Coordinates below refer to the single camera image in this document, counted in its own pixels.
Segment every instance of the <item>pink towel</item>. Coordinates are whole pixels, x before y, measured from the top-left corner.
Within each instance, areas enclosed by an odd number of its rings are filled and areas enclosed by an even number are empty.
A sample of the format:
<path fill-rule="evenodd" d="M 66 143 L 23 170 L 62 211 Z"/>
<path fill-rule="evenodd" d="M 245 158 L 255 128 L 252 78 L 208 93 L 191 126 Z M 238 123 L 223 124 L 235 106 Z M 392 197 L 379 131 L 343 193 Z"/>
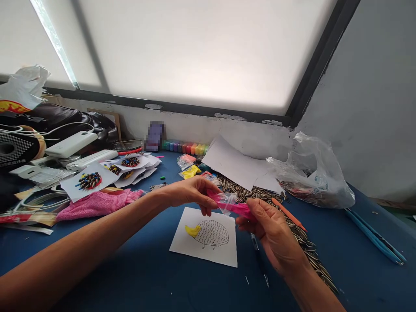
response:
<path fill-rule="evenodd" d="M 75 203 L 70 202 L 67 208 L 58 213 L 56 220 L 74 220 L 109 215 L 132 203 L 144 194 L 146 192 L 143 190 L 131 192 L 130 188 L 123 190 L 117 195 L 95 192 Z"/>

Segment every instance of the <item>pile of sunflower seeds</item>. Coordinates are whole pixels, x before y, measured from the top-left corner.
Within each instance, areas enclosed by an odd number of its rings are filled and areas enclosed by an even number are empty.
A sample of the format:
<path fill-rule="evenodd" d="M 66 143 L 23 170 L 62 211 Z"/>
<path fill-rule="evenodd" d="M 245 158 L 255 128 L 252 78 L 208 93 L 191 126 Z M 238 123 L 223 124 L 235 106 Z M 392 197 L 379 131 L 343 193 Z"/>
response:
<path fill-rule="evenodd" d="M 250 192 L 220 174 L 218 175 L 218 180 L 221 183 L 223 192 L 232 192 L 237 194 L 237 202 L 239 203 L 246 202 L 247 198 L 260 198 L 273 207 L 276 207 L 276 205 L 273 204 L 272 198 L 275 198 L 280 203 L 283 203 L 283 201 L 290 203 L 289 198 L 285 195 L 284 192 L 275 194 L 256 186 L 254 186 Z M 331 276 L 318 258 L 318 254 L 316 253 L 316 245 L 308 240 L 308 236 L 303 229 L 296 226 L 296 224 L 294 224 L 292 220 L 290 220 L 284 213 L 283 215 L 285 216 L 286 223 L 292 230 L 293 235 L 298 241 L 300 247 L 303 249 L 303 252 L 306 254 L 306 257 L 308 258 L 315 272 L 334 293 L 338 294 L 338 290 L 335 287 Z"/>

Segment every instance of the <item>speaker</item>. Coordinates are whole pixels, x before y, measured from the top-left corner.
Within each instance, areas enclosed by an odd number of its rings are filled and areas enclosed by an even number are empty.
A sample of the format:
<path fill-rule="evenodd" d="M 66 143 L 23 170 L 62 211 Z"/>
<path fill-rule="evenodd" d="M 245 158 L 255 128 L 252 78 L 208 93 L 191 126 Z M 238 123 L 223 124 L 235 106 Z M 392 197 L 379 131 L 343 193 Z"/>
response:
<path fill-rule="evenodd" d="M 28 126 L 24 130 L 33 131 Z M 0 133 L 0 170 L 10 171 L 33 159 L 43 157 L 46 145 L 40 135 L 21 136 L 14 133 Z"/>

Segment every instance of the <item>colorful clay set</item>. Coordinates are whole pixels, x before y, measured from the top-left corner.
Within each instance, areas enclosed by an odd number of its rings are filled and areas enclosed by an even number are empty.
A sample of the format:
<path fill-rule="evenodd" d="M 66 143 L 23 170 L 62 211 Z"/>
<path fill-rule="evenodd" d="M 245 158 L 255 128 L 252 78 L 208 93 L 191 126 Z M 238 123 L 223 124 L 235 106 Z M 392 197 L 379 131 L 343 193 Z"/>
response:
<path fill-rule="evenodd" d="M 175 140 L 167 140 L 162 143 L 162 148 L 165 150 L 191 155 L 205 155 L 208 147 L 208 144 L 186 143 Z"/>

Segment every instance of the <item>black bag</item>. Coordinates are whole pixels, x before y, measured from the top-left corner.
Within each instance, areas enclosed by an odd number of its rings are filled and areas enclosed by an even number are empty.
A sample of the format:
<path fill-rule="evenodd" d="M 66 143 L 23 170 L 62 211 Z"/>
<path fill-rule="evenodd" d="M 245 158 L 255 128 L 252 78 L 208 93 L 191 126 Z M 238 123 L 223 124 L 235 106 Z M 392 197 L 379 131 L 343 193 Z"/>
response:
<path fill-rule="evenodd" d="M 52 103 L 43 103 L 39 104 L 27 114 L 44 118 L 45 122 L 43 126 L 46 128 L 46 132 L 73 122 L 88 123 L 95 128 L 94 133 L 98 135 L 98 139 L 92 142 L 92 145 L 99 149 L 111 149 L 112 143 L 118 140 L 117 127 L 114 122 L 97 112 L 82 113 L 74 108 L 67 108 Z M 91 127 L 77 123 L 62 127 L 46 137 L 48 139 L 59 138 L 64 140 L 79 131 L 89 130 L 91 130 Z M 49 147 L 57 142 L 59 141 L 46 141 L 46 144 Z"/>

